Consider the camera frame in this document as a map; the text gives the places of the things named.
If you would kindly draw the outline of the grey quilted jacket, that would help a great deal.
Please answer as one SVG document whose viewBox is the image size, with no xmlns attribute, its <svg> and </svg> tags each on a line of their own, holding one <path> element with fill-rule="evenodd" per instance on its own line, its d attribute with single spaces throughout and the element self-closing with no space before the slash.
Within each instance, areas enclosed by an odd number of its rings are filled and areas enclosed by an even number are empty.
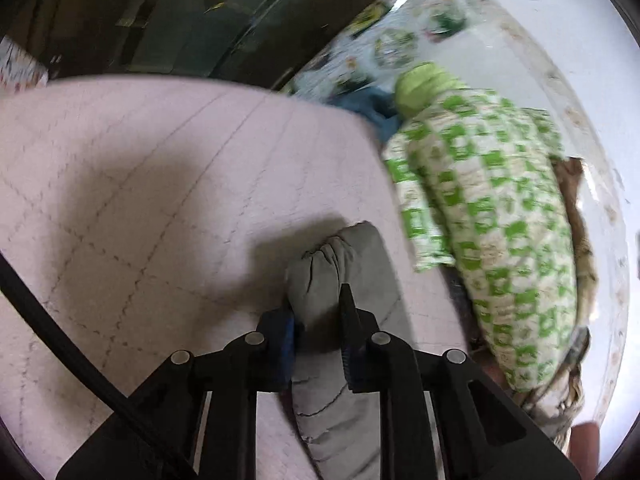
<svg viewBox="0 0 640 480">
<path fill-rule="evenodd" d="M 286 270 L 285 296 L 305 330 L 293 417 L 323 479 L 434 479 L 430 418 L 411 328 L 382 236 L 363 221 Z"/>
</svg>

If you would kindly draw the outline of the pink quilted bed cover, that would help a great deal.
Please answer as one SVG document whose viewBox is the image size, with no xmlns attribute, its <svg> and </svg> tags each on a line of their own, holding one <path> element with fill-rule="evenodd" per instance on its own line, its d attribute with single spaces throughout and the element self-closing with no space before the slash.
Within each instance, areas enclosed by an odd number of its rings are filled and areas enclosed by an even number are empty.
<svg viewBox="0 0 640 480">
<path fill-rule="evenodd" d="M 416 273 L 369 126 L 220 81 L 75 79 L 1 101 L 1 251 L 86 357 L 130 393 L 169 353 L 208 353 L 282 296 L 288 265 L 378 228 L 416 342 L 463 337 Z"/>
</svg>

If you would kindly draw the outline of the green white checkered blanket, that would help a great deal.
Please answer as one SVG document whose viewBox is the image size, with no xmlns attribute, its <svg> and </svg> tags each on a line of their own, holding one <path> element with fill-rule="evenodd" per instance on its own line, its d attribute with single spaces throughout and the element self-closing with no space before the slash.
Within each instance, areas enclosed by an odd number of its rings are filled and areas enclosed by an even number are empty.
<svg viewBox="0 0 640 480">
<path fill-rule="evenodd" d="M 396 82 L 383 160 L 414 265 L 459 271 L 509 386 L 547 385 L 577 321 L 570 222 L 552 117 L 424 63 Z"/>
</svg>

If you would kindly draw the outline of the blue cloth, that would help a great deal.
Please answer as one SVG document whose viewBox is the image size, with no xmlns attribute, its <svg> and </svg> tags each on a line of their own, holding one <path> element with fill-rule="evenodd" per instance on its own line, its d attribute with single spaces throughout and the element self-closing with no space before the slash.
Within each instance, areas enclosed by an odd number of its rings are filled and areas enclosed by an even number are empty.
<svg viewBox="0 0 640 480">
<path fill-rule="evenodd" d="M 378 144 L 384 145 L 402 124 L 393 96 L 376 87 L 361 88 L 329 99 L 329 104 L 370 122 Z"/>
</svg>

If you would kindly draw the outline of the floral patterned cloth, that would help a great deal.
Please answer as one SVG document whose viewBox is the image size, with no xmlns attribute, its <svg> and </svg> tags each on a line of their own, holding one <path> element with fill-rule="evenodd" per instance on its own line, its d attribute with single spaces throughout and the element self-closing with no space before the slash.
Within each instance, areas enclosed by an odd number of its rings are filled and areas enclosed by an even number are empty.
<svg viewBox="0 0 640 480">
<path fill-rule="evenodd" d="M 435 57 L 436 44 L 473 23 L 472 0 L 376 0 L 287 82 L 310 102 L 361 88 L 390 90 L 395 79 Z"/>
</svg>

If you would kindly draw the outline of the dark wooden glass cabinet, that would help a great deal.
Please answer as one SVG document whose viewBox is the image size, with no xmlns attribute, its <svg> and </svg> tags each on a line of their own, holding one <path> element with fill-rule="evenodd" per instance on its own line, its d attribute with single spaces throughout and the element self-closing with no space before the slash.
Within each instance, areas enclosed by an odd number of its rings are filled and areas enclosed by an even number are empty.
<svg viewBox="0 0 640 480">
<path fill-rule="evenodd" d="M 375 0 L 1 0 L 52 78 L 169 74 L 281 88 Z"/>
</svg>

